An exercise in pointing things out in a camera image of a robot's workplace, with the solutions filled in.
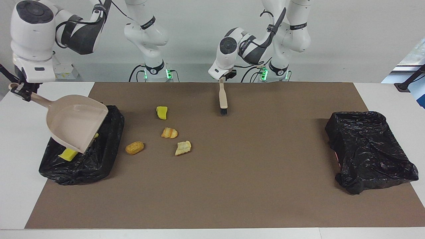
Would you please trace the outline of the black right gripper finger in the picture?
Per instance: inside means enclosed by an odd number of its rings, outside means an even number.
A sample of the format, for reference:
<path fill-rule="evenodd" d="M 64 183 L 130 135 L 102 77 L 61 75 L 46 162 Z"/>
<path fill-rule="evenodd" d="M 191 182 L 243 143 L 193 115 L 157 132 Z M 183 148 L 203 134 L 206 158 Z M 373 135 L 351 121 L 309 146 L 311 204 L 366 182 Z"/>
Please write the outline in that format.
<path fill-rule="evenodd" d="M 30 101 L 30 91 L 24 88 L 13 88 L 13 93 L 24 101 Z"/>

